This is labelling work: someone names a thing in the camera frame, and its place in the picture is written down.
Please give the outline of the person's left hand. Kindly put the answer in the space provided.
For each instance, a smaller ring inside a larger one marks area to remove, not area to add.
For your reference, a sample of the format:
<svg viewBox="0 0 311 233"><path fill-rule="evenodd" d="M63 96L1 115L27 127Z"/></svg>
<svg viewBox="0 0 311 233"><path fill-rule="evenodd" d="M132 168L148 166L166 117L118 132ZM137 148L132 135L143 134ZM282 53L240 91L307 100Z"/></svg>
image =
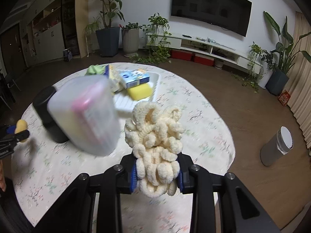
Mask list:
<svg viewBox="0 0 311 233"><path fill-rule="evenodd" d="M0 160L0 189L2 191L6 190L6 182L5 182L5 176L4 176L4 169L3 169L3 162Z"/></svg>

